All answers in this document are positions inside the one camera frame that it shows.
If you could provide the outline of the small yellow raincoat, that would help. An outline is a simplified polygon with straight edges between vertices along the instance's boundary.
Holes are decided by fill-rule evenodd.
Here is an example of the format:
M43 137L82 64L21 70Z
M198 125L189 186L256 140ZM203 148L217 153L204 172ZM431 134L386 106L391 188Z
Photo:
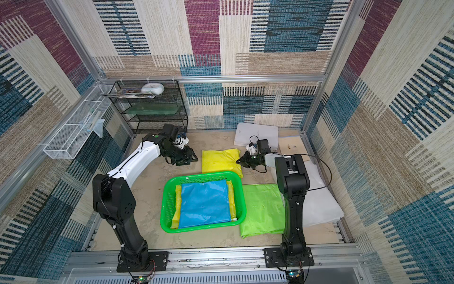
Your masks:
M236 173L240 178L243 178L241 165L236 162L239 159L239 149L228 149L224 151L203 150L202 173L231 171Z

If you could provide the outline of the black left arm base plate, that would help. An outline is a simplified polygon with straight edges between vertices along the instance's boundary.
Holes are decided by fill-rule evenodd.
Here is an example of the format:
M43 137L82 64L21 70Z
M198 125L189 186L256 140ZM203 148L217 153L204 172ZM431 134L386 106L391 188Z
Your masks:
M167 267L169 252L148 252L139 255L127 254L124 250L118 255L118 273L126 272L164 272Z

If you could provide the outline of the blue raincoat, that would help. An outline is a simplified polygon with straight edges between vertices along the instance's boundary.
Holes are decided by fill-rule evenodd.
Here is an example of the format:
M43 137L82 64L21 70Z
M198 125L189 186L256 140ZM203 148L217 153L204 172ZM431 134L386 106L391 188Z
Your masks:
M182 185L179 228L232 221L227 181Z

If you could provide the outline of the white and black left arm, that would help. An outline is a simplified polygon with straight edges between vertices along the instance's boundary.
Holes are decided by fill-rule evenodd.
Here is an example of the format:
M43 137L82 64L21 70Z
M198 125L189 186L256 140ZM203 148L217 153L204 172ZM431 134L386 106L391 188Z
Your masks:
M119 262L132 271L148 268L151 257L134 219L136 200L131 187L145 168L159 157L176 166L197 162L198 157L188 143L186 134L178 127L165 124L159 133L145 136L116 168L93 178L93 209L112 227L121 245Z

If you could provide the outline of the large yellow raincoat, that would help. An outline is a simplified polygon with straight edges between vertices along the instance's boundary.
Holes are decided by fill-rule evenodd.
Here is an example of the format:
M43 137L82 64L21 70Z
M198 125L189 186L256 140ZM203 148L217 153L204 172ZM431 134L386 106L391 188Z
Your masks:
M231 181L177 185L175 194L175 213L170 226L172 230L238 220Z

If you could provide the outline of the green perforated plastic basket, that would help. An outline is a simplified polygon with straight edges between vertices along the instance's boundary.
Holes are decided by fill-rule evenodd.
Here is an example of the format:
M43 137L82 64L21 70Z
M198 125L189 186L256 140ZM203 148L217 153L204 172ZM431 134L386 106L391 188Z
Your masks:
M176 191L177 187L187 183L207 183L215 181L226 181L232 183L236 220L230 222L220 222L216 224L191 226L188 228L172 228L171 227L172 219L177 211L177 191ZM238 226L245 220L246 214L247 207L245 204L243 186L241 178L236 173L231 171L225 171L188 176L178 176L170 179L164 186L160 225L165 232L170 234L186 233L196 230L207 230L219 227Z

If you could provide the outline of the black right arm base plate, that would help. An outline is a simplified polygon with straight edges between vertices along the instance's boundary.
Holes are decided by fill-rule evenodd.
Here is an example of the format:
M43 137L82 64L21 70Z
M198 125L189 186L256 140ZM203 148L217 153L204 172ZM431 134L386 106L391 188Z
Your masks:
M290 268L314 266L313 254L310 247L305 247L302 254L285 256L281 248L266 247L263 249L266 267Z

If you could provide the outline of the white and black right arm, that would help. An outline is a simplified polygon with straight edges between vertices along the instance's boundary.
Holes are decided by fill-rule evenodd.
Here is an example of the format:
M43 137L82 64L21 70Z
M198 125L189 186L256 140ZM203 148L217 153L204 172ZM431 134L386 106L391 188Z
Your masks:
M304 153L281 155L273 153L267 139L249 142L246 153L236 163L256 169L262 165L274 169L276 182L284 198L285 226L280 252L269 256L272 265L313 266L312 252L307 247L303 232L303 204L310 188L309 174L303 160Z

